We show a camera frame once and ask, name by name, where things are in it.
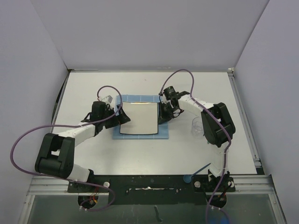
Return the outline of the clear drinking glass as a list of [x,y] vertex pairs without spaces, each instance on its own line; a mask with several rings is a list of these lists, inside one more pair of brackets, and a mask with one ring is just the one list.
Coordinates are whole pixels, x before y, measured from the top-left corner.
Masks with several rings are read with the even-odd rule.
[[201,117],[195,117],[192,120],[192,129],[191,129],[191,131],[192,131],[193,136],[196,136],[196,137],[204,136]]

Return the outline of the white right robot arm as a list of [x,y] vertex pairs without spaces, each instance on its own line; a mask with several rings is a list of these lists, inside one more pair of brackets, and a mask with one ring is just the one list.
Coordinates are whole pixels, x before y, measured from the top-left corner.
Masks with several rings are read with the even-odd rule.
[[224,103],[212,104],[193,98],[190,93],[175,91],[173,86],[159,93],[158,123],[163,124],[189,112],[201,119],[203,135],[211,146],[212,158],[209,165],[211,177],[209,188],[218,191],[225,185],[222,177],[227,171],[227,153],[231,145],[235,125]]

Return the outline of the blue grid placemat cloth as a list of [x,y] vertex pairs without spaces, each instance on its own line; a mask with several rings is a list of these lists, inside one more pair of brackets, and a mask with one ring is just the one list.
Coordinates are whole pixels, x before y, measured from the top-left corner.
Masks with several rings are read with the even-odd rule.
[[[122,102],[159,102],[158,95],[122,95],[121,97],[116,96],[115,105],[120,104],[120,100]],[[120,126],[116,126],[113,128],[113,139],[114,140],[122,140],[122,139],[168,139],[169,138],[169,129],[168,124],[164,123],[158,124],[158,133],[150,134],[150,135],[129,135],[129,134],[120,134]]]

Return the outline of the square white plate dark rim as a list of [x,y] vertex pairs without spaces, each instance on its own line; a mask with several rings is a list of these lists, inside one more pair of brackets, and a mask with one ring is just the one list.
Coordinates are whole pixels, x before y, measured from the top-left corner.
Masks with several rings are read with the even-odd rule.
[[120,134],[150,135],[158,133],[158,103],[124,102],[122,108],[131,121],[120,126]]

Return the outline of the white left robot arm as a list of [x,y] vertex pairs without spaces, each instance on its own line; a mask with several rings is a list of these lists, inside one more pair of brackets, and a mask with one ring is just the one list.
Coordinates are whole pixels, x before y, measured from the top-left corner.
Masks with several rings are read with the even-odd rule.
[[77,128],[57,134],[46,134],[35,162],[35,171],[43,175],[78,181],[78,186],[85,192],[93,190],[93,171],[74,163],[75,147],[95,137],[104,128],[109,129],[131,121],[120,104],[117,105],[117,110],[115,113],[109,102],[95,101],[92,110]]

